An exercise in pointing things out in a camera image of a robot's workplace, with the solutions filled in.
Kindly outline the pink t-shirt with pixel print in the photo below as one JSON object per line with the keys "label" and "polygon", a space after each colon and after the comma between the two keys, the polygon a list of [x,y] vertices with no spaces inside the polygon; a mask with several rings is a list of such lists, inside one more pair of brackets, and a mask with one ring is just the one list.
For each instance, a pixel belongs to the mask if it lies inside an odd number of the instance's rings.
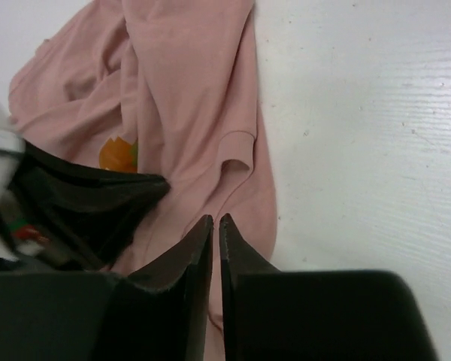
{"label": "pink t-shirt with pixel print", "polygon": [[267,261],[277,234],[274,178],[259,101],[251,1],[93,1],[14,76],[12,123],[39,149],[78,165],[157,174],[170,190],[112,277],[92,358],[112,358],[118,281],[213,219],[204,355],[225,360],[219,223],[230,214]]}

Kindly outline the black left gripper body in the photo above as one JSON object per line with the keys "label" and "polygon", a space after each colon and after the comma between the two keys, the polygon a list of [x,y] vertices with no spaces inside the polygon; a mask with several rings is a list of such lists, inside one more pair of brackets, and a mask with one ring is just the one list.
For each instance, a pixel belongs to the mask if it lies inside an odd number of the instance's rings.
{"label": "black left gripper body", "polygon": [[33,271],[96,271],[98,256],[68,210],[0,184],[0,262]]}

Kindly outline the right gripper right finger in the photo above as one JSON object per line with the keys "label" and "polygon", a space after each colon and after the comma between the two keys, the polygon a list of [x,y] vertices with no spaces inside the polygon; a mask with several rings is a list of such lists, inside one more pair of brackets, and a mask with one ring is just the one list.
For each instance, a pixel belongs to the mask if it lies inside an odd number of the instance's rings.
{"label": "right gripper right finger", "polygon": [[242,236],[230,214],[219,223],[227,360],[319,360],[319,286],[314,272],[282,272]]}

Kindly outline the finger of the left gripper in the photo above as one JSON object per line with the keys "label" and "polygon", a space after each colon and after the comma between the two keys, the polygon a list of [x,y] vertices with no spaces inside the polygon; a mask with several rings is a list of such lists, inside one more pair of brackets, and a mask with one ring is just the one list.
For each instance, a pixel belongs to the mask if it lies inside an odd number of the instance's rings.
{"label": "finger of the left gripper", "polygon": [[26,142],[9,185],[25,215],[83,269],[112,264],[168,193],[157,174],[78,165]]}

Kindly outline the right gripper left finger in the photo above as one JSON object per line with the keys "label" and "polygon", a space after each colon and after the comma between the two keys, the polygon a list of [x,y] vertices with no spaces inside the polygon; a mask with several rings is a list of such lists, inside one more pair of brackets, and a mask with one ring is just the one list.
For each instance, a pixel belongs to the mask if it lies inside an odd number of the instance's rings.
{"label": "right gripper left finger", "polygon": [[213,219],[118,281],[112,296],[114,360],[201,360],[212,271]]}

